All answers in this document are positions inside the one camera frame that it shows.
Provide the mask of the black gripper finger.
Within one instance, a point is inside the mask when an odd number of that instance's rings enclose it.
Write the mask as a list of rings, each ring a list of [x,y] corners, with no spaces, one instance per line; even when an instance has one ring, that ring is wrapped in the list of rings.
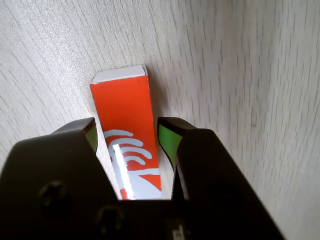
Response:
[[[97,147],[93,117],[17,142],[0,173],[1,239],[118,239],[124,217]]]
[[[158,142],[174,170],[172,199],[193,240],[281,240],[267,209],[213,130],[159,117]]]

